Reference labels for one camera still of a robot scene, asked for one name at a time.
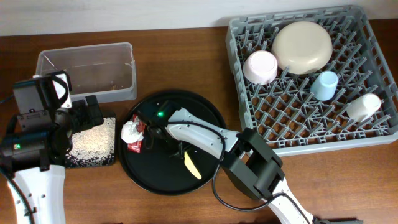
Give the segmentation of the white red wrapper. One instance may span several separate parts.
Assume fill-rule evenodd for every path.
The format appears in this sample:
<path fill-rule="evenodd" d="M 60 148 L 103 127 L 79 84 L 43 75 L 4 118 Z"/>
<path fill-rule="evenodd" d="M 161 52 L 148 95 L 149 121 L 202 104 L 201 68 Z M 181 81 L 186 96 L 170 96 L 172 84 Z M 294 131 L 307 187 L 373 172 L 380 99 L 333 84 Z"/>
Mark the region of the white red wrapper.
<path fill-rule="evenodd" d="M 144 135 L 144 131 L 146 128 L 146 125 L 137 117 L 136 114 L 133 115 L 132 120 L 131 121 L 137 121 L 138 125 L 136 126 L 136 130 L 139 132 L 139 134 Z M 127 149 L 131 152 L 135 152 L 135 153 L 140 153 L 141 152 L 141 145 L 142 145 L 142 139 L 138 140 L 134 143 L 128 143 L 127 144 Z"/>

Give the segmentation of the white tissue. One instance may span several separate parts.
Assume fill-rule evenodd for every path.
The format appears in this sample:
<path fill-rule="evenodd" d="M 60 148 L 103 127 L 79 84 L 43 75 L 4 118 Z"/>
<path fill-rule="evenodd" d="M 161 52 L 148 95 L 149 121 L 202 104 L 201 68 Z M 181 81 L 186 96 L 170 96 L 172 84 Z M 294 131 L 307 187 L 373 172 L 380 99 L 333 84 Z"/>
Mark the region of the white tissue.
<path fill-rule="evenodd" d="M 132 144 L 144 139 L 143 134 L 137 130 L 138 121 L 128 121 L 121 129 L 121 139 L 127 143 Z"/>

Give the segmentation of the yellow plastic knife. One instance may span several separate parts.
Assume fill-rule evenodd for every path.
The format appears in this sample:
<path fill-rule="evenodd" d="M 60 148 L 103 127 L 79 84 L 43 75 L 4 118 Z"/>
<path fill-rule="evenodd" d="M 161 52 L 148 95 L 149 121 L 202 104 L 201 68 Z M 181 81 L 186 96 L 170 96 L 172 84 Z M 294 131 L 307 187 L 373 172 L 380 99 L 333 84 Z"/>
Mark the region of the yellow plastic knife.
<path fill-rule="evenodd" d="M 190 173 L 196 178 L 196 179 L 201 179 L 202 176 L 199 173 L 198 169 L 196 168 L 195 164 L 191 160 L 190 156 L 188 155 L 188 152 L 184 152 L 184 164 L 186 168 L 190 171 Z"/>

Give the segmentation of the pink bowl with grains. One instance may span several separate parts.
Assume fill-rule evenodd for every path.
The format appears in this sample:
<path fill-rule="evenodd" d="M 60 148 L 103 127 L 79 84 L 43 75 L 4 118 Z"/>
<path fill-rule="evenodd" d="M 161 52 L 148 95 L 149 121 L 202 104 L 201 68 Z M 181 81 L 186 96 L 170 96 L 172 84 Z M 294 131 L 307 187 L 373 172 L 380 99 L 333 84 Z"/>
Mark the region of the pink bowl with grains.
<path fill-rule="evenodd" d="M 275 56 L 268 51 L 258 50 L 243 64 L 243 75 L 251 83 L 265 85 L 275 80 L 277 69 Z"/>

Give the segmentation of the large cream bowl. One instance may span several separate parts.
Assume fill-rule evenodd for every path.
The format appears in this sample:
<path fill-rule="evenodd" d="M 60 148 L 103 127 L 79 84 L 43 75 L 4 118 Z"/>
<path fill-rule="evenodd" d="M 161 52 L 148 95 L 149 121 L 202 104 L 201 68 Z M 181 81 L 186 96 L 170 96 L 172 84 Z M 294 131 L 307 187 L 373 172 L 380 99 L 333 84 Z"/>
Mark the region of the large cream bowl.
<path fill-rule="evenodd" d="M 271 53 L 279 68 L 304 75 L 324 67 L 333 51 L 329 33 L 314 22 L 300 21 L 285 26 L 276 35 Z"/>

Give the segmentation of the light blue cup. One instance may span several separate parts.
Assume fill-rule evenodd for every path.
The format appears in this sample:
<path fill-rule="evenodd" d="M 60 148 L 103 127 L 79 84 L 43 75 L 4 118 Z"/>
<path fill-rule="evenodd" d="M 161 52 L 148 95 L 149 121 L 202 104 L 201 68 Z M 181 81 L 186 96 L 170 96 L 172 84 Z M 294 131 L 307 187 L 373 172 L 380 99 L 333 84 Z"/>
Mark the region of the light blue cup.
<path fill-rule="evenodd" d="M 325 71 L 319 74 L 310 87 L 310 91 L 313 93 L 313 97 L 317 100 L 330 100 L 335 94 L 337 84 L 337 74 L 331 71 Z"/>

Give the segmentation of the white cup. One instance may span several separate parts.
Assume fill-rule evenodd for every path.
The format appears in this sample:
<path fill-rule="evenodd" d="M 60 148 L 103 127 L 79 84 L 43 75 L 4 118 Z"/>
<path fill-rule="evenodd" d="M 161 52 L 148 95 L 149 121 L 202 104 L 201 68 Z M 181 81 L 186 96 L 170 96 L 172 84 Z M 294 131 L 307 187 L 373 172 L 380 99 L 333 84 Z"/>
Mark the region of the white cup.
<path fill-rule="evenodd" d="M 362 122 L 371 117 L 380 107 L 381 99 L 373 93 L 367 93 L 352 101 L 346 112 L 349 118 Z"/>

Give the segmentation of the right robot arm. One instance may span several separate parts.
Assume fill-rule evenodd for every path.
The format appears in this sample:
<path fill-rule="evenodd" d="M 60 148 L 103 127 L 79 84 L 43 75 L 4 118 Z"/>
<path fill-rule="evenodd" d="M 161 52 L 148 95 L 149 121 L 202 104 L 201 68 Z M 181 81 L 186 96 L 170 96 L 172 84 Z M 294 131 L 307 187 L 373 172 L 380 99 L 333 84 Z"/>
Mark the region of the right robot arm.
<path fill-rule="evenodd" d="M 240 133 L 215 126 L 169 101 L 141 103 L 137 115 L 155 136 L 189 143 L 215 157 L 216 168 L 245 196 L 260 202 L 254 210 L 269 207 L 281 223 L 316 223 L 290 191 L 282 159 L 255 130 Z"/>

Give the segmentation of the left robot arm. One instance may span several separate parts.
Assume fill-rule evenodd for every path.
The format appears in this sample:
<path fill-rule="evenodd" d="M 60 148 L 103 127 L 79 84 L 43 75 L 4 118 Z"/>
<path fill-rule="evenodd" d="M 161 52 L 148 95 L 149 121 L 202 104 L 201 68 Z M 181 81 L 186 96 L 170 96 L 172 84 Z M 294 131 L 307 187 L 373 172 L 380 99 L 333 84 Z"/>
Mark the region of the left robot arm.
<path fill-rule="evenodd" d="M 1 174 L 7 179 L 18 223 L 65 223 L 65 156 L 71 136 L 102 125 L 95 95 L 71 101 L 63 70 L 13 85 L 19 109 L 1 141 Z"/>

